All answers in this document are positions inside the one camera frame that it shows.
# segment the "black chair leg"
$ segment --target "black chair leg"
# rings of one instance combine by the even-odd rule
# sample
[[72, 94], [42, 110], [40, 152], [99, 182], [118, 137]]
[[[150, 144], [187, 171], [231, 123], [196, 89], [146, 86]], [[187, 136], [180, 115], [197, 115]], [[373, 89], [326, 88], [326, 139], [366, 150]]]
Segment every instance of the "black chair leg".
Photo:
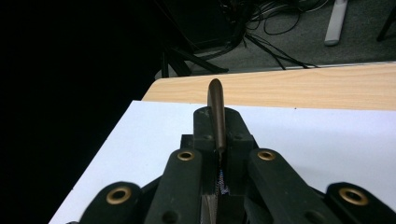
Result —
[[390, 15], [388, 16], [387, 21], [384, 24], [384, 27], [382, 27], [381, 32], [379, 33], [379, 36], [376, 38], [376, 41], [382, 41], [385, 38], [385, 34], [387, 33], [390, 25], [392, 24], [393, 21], [396, 20], [396, 7], [393, 8], [393, 10], [390, 12]]

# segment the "black curtain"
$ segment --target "black curtain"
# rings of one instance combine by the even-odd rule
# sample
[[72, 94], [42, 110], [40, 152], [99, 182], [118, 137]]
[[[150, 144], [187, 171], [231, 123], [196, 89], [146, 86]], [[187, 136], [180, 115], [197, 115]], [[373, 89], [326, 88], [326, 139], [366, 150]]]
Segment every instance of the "black curtain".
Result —
[[2, 2], [1, 201], [12, 223], [50, 221], [160, 70], [161, 45], [124, 4]]

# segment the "white paper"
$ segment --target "white paper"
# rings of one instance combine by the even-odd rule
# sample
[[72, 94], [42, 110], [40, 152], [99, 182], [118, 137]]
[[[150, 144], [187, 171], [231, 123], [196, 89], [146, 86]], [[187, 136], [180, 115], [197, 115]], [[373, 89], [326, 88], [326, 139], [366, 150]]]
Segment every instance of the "white paper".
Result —
[[[144, 187], [162, 175], [203, 106], [132, 102], [50, 223], [79, 221], [109, 184]], [[311, 187], [325, 192], [349, 182], [396, 210], [396, 111], [226, 106], [241, 114], [260, 147], [282, 154]]]

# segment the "wooden surface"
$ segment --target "wooden surface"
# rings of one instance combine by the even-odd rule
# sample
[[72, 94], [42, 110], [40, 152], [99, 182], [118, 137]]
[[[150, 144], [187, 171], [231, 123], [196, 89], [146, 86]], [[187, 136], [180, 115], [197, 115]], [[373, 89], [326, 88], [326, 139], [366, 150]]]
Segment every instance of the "wooden surface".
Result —
[[396, 110], [396, 63], [161, 78], [143, 101], [206, 104], [213, 78], [226, 105]]

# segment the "gray carpet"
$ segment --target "gray carpet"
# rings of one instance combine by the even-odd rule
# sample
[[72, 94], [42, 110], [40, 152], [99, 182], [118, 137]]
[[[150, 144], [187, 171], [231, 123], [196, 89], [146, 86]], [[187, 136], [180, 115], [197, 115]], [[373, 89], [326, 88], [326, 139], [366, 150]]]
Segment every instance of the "gray carpet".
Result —
[[[248, 32], [269, 41], [294, 59], [320, 67], [396, 61], [396, 22], [390, 26], [385, 40], [376, 41], [391, 9], [395, 7], [395, 0], [349, 0], [340, 42], [336, 46], [326, 47], [324, 38], [333, 4], [334, 1], [330, 0], [318, 10], [303, 13], [296, 27], [283, 35], [267, 35], [262, 23], [257, 30]], [[284, 31], [294, 24], [295, 19], [295, 15], [275, 16], [267, 21], [267, 31]], [[281, 69], [268, 53], [247, 39], [246, 44], [245, 48], [241, 42], [237, 48], [209, 62], [229, 68], [228, 74]], [[281, 62], [287, 69], [302, 68], [294, 63]], [[187, 64], [193, 76], [210, 75], [210, 72], [194, 63]], [[170, 66], [169, 69], [170, 77], [175, 77], [177, 74]], [[156, 75], [156, 78], [160, 77], [161, 71]]]

